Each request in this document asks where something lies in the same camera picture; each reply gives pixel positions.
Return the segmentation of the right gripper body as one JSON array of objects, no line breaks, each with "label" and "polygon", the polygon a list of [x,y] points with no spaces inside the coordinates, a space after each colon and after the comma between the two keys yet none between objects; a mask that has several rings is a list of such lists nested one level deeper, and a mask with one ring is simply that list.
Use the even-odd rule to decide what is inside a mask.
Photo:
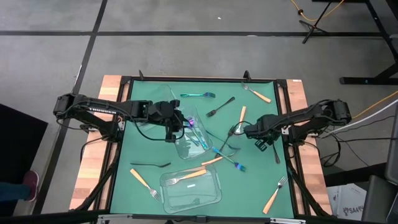
[{"label": "right gripper body", "polygon": [[277,122],[277,116],[274,114],[266,114],[257,119],[255,124],[245,127],[245,135],[249,139],[262,139],[271,141],[276,138],[273,126]]}]

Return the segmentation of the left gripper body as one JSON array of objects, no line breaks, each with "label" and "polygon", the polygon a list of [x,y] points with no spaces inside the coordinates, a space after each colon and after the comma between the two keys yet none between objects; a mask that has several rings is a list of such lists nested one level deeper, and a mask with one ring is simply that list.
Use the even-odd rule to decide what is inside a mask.
[{"label": "left gripper body", "polygon": [[159,101],[152,105],[152,124],[159,126],[172,124],[173,132],[179,132],[183,128],[183,114],[169,101]]}]

